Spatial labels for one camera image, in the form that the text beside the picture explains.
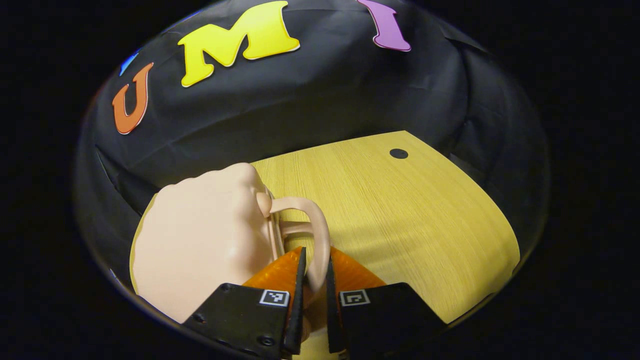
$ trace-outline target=screw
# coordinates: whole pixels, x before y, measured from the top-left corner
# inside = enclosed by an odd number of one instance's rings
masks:
[[[269,336],[261,336],[258,338],[258,341],[266,347],[272,347],[276,344],[275,340]]]
[[[199,323],[207,323],[207,321],[204,320],[204,317],[201,314],[193,314],[191,315],[191,318],[196,320]]]

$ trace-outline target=yellow letter m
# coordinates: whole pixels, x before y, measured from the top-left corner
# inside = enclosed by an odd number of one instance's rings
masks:
[[[184,45],[185,75],[182,86],[189,87],[213,74],[213,65],[204,62],[204,53],[229,67],[236,61],[240,44],[248,37],[243,52],[248,60],[297,50],[300,41],[289,36],[282,19],[287,1],[260,4],[245,11],[230,30],[212,24],[202,26],[180,39]]]

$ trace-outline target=wooden tabletop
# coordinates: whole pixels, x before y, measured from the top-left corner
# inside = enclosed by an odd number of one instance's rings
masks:
[[[392,149],[400,158],[390,154]],[[387,284],[407,282],[446,323],[499,290],[520,260],[508,221],[462,170],[406,131],[330,143],[252,164],[275,197],[323,210],[333,246]],[[282,220],[307,221],[296,210]],[[308,247],[311,237],[285,247]],[[299,358],[328,357],[324,298]]]

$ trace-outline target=letter i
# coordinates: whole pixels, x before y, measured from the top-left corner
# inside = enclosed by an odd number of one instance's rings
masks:
[[[373,22],[376,24],[378,34],[373,37],[373,42],[376,45],[398,51],[411,50],[411,45],[404,40],[402,32],[400,32],[400,27],[394,17],[395,10],[375,1],[358,0],[358,2],[369,9]]]

